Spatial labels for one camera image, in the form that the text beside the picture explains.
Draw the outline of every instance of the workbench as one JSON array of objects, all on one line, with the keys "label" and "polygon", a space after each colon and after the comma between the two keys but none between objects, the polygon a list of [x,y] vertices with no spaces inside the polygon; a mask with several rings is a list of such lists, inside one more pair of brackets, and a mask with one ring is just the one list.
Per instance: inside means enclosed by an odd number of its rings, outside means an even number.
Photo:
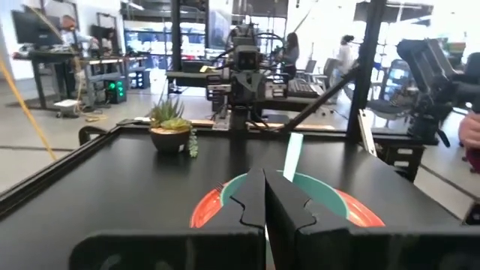
[{"label": "workbench", "polygon": [[[41,75],[38,70],[38,65],[40,63],[44,64],[58,64],[64,63],[68,65],[66,62],[74,58],[74,54],[72,52],[50,52],[50,51],[31,51],[28,55],[15,55],[13,58],[16,60],[23,60],[23,61],[31,61],[31,65],[34,71],[34,80],[37,86],[37,93],[38,93],[38,100],[40,102],[40,109],[42,110],[58,110],[56,108],[49,107],[47,105],[47,100],[45,98],[44,87],[42,86],[41,82]],[[80,65],[85,71],[85,83],[89,90],[92,90],[92,83],[98,83],[104,80],[119,80],[123,77],[128,76],[128,61],[142,61],[146,57],[118,57],[118,56],[105,56],[102,58],[81,58],[79,60]],[[94,66],[98,65],[117,65],[118,68],[114,72],[108,73],[104,72],[104,70],[100,73],[95,72]],[[66,89],[65,86],[59,79],[56,80],[58,84],[58,92],[59,93],[68,93],[68,92],[75,92],[76,89]],[[93,91],[87,91],[89,103],[95,100],[95,93]]]},{"label": "workbench", "polygon": [[[76,243],[99,230],[187,228],[197,203],[218,182],[260,160],[281,169],[288,136],[239,136],[194,121],[199,155],[159,155],[149,126],[123,121],[0,196],[0,269],[65,269]],[[387,226],[460,224],[452,214],[359,145],[300,125],[304,173],[365,204]]]}]

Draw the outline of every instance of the desk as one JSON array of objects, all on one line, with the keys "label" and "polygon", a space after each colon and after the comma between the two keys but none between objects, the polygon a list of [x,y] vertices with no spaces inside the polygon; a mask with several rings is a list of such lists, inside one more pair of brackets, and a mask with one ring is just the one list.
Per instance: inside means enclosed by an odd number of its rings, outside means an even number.
[{"label": "desk", "polygon": [[[38,65],[41,63],[44,64],[58,64],[62,62],[66,62],[70,60],[75,55],[71,52],[30,52],[28,55],[15,55],[13,59],[15,60],[23,60],[23,61],[30,61],[31,67],[33,69],[35,85],[37,86],[37,93],[38,93],[38,100],[40,102],[40,108],[42,110],[50,110],[47,107],[47,101],[45,99],[44,87],[41,81],[41,75],[38,68]],[[64,84],[68,86],[67,82],[62,82],[61,80],[57,79],[58,84],[58,91],[65,92]]]},{"label": "desk", "polygon": [[[198,128],[192,159],[157,155],[148,126],[117,127],[4,193],[2,212],[28,202],[0,222],[0,269],[64,269],[73,246],[98,230],[187,228],[205,194],[267,150],[268,165],[283,168],[287,137],[238,141],[211,132]],[[389,226],[460,223],[358,145],[306,135],[298,171],[356,197]]]}]

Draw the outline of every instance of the person in white shirt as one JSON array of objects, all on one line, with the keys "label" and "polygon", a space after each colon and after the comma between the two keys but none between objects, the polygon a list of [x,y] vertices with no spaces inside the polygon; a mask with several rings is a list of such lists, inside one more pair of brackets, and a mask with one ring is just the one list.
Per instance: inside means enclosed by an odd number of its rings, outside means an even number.
[{"label": "person in white shirt", "polygon": [[77,43],[89,43],[89,44],[98,44],[98,40],[95,37],[84,35],[80,31],[76,30],[77,21],[70,15],[64,15],[61,18],[61,37],[63,41],[68,45],[75,44],[74,32],[76,35]]},{"label": "person in white shirt", "polygon": [[[350,46],[350,42],[352,42],[354,37],[352,35],[344,35],[340,41],[340,49],[338,50],[337,55],[337,67],[334,69],[334,84],[340,82],[342,80],[342,76],[347,74],[350,68],[352,67],[353,63],[355,62],[355,56],[352,52],[352,47]],[[336,104],[338,95],[340,92],[335,94],[328,102],[330,104]]]},{"label": "person in white shirt", "polygon": [[[80,45],[81,43],[88,43],[89,46],[93,44],[98,45],[98,40],[96,38],[81,34],[80,31],[76,29],[77,21],[72,16],[64,15],[61,18],[61,27],[61,37],[66,45],[74,45],[75,39],[77,45]],[[72,92],[74,89],[84,89],[86,87],[85,72],[83,70],[75,70],[72,72],[73,68],[71,64],[57,64],[56,66],[58,66],[55,67],[57,76],[65,77],[68,92]]]}]

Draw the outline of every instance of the concrete floor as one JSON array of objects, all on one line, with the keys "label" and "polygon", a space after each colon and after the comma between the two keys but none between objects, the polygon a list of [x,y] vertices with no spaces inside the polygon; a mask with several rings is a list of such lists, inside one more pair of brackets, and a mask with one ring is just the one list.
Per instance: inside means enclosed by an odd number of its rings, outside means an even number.
[{"label": "concrete floor", "polygon": [[[44,77],[44,86],[46,93],[53,93],[51,90],[51,79]],[[91,123],[90,125],[101,128],[112,128],[115,123],[122,119],[132,119],[137,116],[144,116],[148,113],[152,103],[156,102],[161,95],[161,89],[164,85],[163,80],[153,82],[151,90],[131,90],[128,93],[128,102],[120,105],[113,105],[111,109],[104,110],[108,117],[106,120]],[[36,98],[37,92],[33,80],[25,80],[17,83],[24,99]],[[212,112],[210,103],[203,96],[204,90],[191,88],[188,89],[181,99],[185,104],[185,117],[188,119],[208,118]],[[11,94],[6,82],[0,81],[0,170],[3,176],[0,180],[0,192],[15,185],[24,178],[41,170],[51,164],[52,160],[46,151],[42,150],[20,150],[18,148],[42,148],[42,142],[35,133],[34,128],[29,124],[28,119],[20,108],[6,107],[5,104],[14,102],[15,98]],[[350,101],[346,97],[340,97],[339,105],[335,108],[336,112],[332,115],[321,116],[319,113],[312,115],[305,122],[321,125],[331,125],[337,129],[345,129],[347,126],[346,116],[348,116],[348,107]],[[84,118],[78,119],[58,119],[54,112],[32,110],[37,123],[45,133],[51,147],[59,149],[55,154],[58,158],[66,155],[67,151],[62,149],[75,149],[78,147],[78,130],[87,125]],[[372,119],[372,127],[381,128],[385,121],[374,117],[369,113]],[[461,161],[463,150],[458,147],[458,122],[463,116],[452,113],[445,123],[444,131],[451,141],[451,148],[444,145],[428,147],[424,153],[422,165],[424,169],[418,171],[415,184],[426,194],[434,198],[437,202],[444,205],[450,212],[458,217],[462,217],[472,199],[465,193],[462,193],[452,187],[449,182],[460,185],[465,191],[480,195],[479,175],[471,174],[466,163]],[[393,131],[405,131],[407,126],[403,120],[394,121],[389,124],[389,129]]]}]

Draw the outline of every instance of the plant pot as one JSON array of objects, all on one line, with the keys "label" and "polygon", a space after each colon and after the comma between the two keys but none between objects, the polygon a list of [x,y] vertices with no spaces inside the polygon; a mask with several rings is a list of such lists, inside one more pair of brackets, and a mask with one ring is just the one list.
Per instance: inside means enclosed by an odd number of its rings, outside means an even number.
[{"label": "plant pot", "polygon": [[160,153],[175,154],[188,147],[190,130],[165,130],[161,127],[150,129],[150,138]]}]

